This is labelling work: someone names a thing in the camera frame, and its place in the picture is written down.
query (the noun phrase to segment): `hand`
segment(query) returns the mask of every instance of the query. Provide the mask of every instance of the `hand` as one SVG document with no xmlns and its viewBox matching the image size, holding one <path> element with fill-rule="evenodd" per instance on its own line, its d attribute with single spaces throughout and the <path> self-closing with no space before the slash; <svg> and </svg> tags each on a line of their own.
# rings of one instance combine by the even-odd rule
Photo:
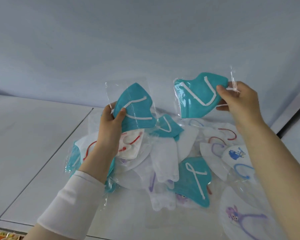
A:
<svg viewBox="0 0 300 240">
<path fill-rule="evenodd" d="M 219 105 L 224 105 L 216 109 L 232 114 L 240 134 L 243 135 L 251 127 L 265 124 L 260 112 L 258 94 L 247 84 L 237 82 L 237 90 L 240 93 L 226 90 L 221 85 L 218 85 L 216 90 L 222 98 Z"/>
<path fill-rule="evenodd" d="M 121 123 L 126 115 L 126 109 L 122 108 L 117 117 L 114 118 L 111 114 L 111 108 L 115 106 L 116 102 L 108 104 L 101 116 L 98 141 L 95 148 L 103 148 L 111 154 L 114 158 L 118 153 L 119 140 L 121 137 Z"/>
</svg>

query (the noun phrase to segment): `arm sleeve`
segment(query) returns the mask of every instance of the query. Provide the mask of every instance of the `arm sleeve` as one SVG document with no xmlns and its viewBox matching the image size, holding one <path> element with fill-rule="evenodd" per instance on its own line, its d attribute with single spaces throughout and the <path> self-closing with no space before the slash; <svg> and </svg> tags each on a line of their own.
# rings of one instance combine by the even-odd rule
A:
<svg viewBox="0 0 300 240">
<path fill-rule="evenodd" d="M 38 224 L 56 234 L 83 240 L 96 214 L 105 186 L 87 173 L 76 171 Z"/>
</svg>

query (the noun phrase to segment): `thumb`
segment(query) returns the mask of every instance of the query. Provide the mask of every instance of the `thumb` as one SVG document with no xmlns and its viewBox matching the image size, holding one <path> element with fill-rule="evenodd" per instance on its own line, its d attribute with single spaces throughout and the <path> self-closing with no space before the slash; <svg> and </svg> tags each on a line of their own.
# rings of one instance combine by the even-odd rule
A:
<svg viewBox="0 0 300 240">
<path fill-rule="evenodd" d="M 122 108 L 120 112 L 117 114 L 116 118 L 114 119 L 115 121 L 122 123 L 124 120 L 124 117 L 126 116 L 126 109 Z"/>
<path fill-rule="evenodd" d="M 231 95 L 231 93 L 225 89 L 222 85 L 217 85 L 216 86 L 216 91 L 220 95 L 220 97 L 226 101 L 227 104 L 231 103 L 234 101 L 234 97 Z"/>
</svg>

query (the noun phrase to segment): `left hand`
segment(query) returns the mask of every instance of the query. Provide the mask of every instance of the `left hand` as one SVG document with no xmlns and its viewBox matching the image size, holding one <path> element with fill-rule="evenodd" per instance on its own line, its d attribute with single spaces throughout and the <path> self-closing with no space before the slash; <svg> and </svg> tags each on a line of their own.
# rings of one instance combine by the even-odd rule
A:
<svg viewBox="0 0 300 240">
<path fill-rule="evenodd" d="M 121 123 L 126 116 L 126 109 L 122 108 L 117 117 L 111 114 L 111 108 L 114 108 L 116 102 L 108 104 L 101 116 L 99 135 L 96 145 L 111 153 L 112 158 L 116 156 L 119 149 L 119 140 L 121 137 Z"/>
</svg>

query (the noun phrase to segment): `right hand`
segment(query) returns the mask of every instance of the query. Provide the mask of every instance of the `right hand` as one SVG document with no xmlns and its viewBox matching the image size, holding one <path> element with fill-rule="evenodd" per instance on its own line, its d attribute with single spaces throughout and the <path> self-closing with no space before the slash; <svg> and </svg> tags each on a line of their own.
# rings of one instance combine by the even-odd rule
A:
<svg viewBox="0 0 300 240">
<path fill-rule="evenodd" d="M 265 124 L 260 112 L 258 94 L 247 84 L 237 82 L 237 90 L 240 93 L 226 90 L 221 85 L 218 85 L 216 90 L 222 98 L 219 105 L 224 104 L 216 109 L 232 114 L 240 134 L 248 132 L 251 127 Z"/>
</svg>

